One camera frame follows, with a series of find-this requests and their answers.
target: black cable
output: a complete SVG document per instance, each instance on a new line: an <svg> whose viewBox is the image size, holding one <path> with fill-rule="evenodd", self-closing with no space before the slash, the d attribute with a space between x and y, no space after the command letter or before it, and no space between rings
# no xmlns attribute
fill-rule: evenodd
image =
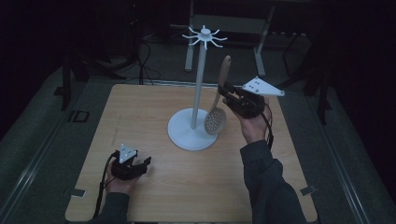
<svg viewBox="0 0 396 224"><path fill-rule="evenodd" d="M111 158L116 157L116 155L117 155L117 152L114 152L107 159L107 162L105 165L105 170L103 171L103 175L102 175L102 181L99 184L99 195L96 200L95 213L93 214L93 217L97 217L99 215L100 205L102 203L102 198L103 198L103 190L106 188L105 178L106 178L107 168L108 168L108 165L110 164Z"/></svg>
<svg viewBox="0 0 396 224"><path fill-rule="evenodd" d="M114 176L110 181L108 181L108 182L105 184L105 188L107 188L107 185L110 184L111 182L113 182L113 180L115 180L115 179L116 179L116 177Z"/></svg>
<svg viewBox="0 0 396 224"><path fill-rule="evenodd" d="M109 68L114 71L118 71L121 70L122 68L126 68L128 66L134 65L135 61L136 61L135 55L131 54L126 58L125 62L118 63L115 65L110 65Z"/></svg>
<svg viewBox="0 0 396 224"><path fill-rule="evenodd" d="M148 74L148 72L146 71L147 67L146 67L146 62L149 59L149 55L151 54L151 48L149 47L148 44L146 44L145 42L142 42L142 45L146 46L148 49L148 55L146 56L145 61L141 61L140 57L137 58L138 62L139 62L139 66L140 66L140 71L139 71L139 85L144 85L144 73L146 72L146 75L148 77L148 80L151 82L151 85L154 85L152 83L152 80Z"/></svg>
<svg viewBox="0 0 396 224"><path fill-rule="evenodd" d="M263 112L262 112L262 118L264 119L265 124L268 127L267 145L271 149L272 144L274 143L274 135L273 135L273 132L272 132L272 120L273 120L272 119L272 111L271 111L271 108L270 108L270 106L268 104L265 104L265 106L268 107L268 110L270 112L270 121L268 121L267 117L265 117Z"/></svg>
<svg viewBox="0 0 396 224"><path fill-rule="evenodd" d="M157 71L157 70L154 70L154 69L151 69L151 68L149 68L149 67L147 67L147 66L145 66L145 69L147 69L147 70L149 70L149 71L151 71L151 72L154 72L154 73L157 73L157 74L158 74L158 76L155 77L154 79L159 79L159 78L163 75L161 72L159 72L159 71Z"/></svg>
<svg viewBox="0 0 396 224"><path fill-rule="evenodd" d="M151 83L151 85L153 85L153 86L154 86L154 83L152 83L151 77L149 76L149 73L148 73L148 71L147 71L146 67L144 67L144 70L145 70L146 77L148 78L149 82Z"/></svg>

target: white pole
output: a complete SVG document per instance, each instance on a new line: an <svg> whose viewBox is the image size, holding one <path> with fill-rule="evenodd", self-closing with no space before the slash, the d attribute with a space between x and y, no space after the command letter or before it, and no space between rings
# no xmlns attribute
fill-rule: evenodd
<svg viewBox="0 0 396 224"><path fill-rule="evenodd" d="M204 41L201 41L199 47L198 71L197 71L195 96L194 96L194 109L192 110L192 120L191 120L191 128L193 130L195 130L197 124L197 114L198 114L198 107L201 97L202 79L204 76L205 58L206 58L206 48L204 43L205 43Z"/></svg>

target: round white base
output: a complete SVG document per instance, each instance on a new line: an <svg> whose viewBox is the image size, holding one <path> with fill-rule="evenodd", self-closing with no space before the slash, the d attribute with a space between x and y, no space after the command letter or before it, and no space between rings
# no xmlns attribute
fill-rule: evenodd
<svg viewBox="0 0 396 224"><path fill-rule="evenodd" d="M178 146L187 150L201 150L212 145L218 135L209 135L205 131L204 122L207 112L198 109L196 128L191 128L192 108L178 111L168 123L168 134Z"/></svg>

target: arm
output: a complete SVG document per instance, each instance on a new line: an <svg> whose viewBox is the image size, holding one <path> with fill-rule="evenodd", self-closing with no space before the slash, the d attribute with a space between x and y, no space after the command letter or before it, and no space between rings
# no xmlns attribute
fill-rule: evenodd
<svg viewBox="0 0 396 224"><path fill-rule="evenodd" d="M90 220L88 223L95 224L123 224L127 223L126 214L128 212L129 195L125 193L111 192L106 195L106 203L102 213Z"/></svg>
<svg viewBox="0 0 396 224"><path fill-rule="evenodd" d="M263 114L270 120L271 113L267 107ZM252 222L306 223L297 194L282 176L282 164L273 158L264 140L267 130L264 119L262 116L244 119L237 113L235 115L239 118L242 135L247 141L240 152L250 197Z"/></svg>
<svg viewBox="0 0 396 224"><path fill-rule="evenodd" d="M111 174L111 166L107 168L106 202L102 213L88 223L95 224L126 224L130 193L139 177L132 180L119 180Z"/></svg>

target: person's left hand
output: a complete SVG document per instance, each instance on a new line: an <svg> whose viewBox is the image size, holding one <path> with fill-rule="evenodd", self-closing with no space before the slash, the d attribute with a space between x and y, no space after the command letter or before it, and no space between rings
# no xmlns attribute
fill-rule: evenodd
<svg viewBox="0 0 396 224"><path fill-rule="evenodd" d="M112 166L113 166L113 162L111 162L107 168L107 179L105 181L105 185L107 183L109 184L106 185L106 192L107 193L117 192L117 193L124 193L130 195L130 193L134 189L135 183L140 178L140 176L135 177L134 179L131 180L120 180L117 178L113 180L114 175L111 174Z"/></svg>

